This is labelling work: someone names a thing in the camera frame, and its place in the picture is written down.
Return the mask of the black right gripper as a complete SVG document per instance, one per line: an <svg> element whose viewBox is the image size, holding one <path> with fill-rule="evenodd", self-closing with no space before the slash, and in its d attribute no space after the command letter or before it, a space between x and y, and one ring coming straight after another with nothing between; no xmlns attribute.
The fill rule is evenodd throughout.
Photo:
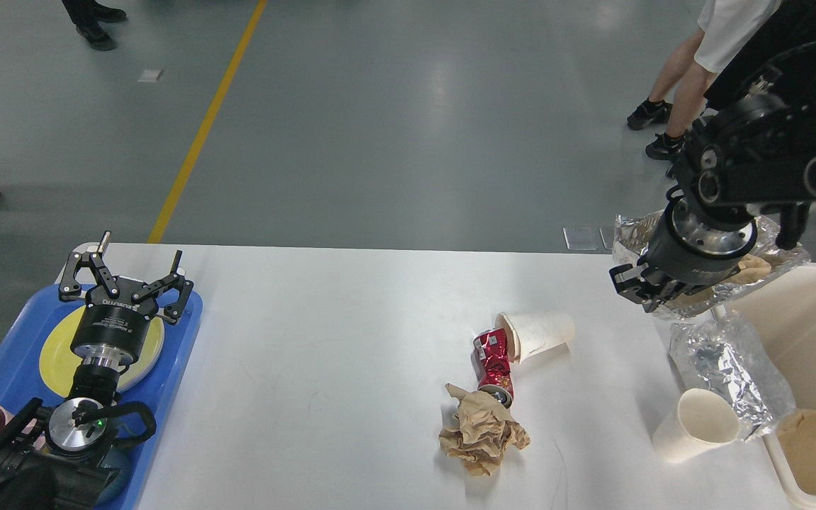
<svg viewBox="0 0 816 510"><path fill-rule="evenodd" d="M616 294L653 313L687 287L731 278L757 237L755 219L737 223L735 230L717 229L699 219L685 197L676 197L664 209L639 265L619 265L608 274ZM670 280L687 287L664 287Z"/></svg>

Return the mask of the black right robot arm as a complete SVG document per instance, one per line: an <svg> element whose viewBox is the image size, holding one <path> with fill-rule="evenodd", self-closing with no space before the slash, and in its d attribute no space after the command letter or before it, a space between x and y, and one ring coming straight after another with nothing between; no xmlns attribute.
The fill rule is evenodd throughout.
<svg viewBox="0 0 816 510"><path fill-rule="evenodd" d="M759 236L753 205L779 210L779 248L803 235L816 201L816 42L771 58L744 91L693 123L645 253L609 271L616 293L647 312L738 272Z"/></svg>

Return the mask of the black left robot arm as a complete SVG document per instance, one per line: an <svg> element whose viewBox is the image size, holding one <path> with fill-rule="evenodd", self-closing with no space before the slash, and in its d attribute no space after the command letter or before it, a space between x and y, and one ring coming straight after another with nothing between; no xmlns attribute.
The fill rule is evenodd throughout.
<svg viewBox="0 0 816 510"><path fill-rule="evenodd" d="M70 342L79 364L62 402L32 397L0 430L0 509L94 509L121 477L134 477L115 456L131 456L157 433L163 406L118 385L156 320L181 322L194 283L181 270L181 251L159 280L112 274L104 261L110 238L104 232L64 265L56 295L80 303Z"/></svg>

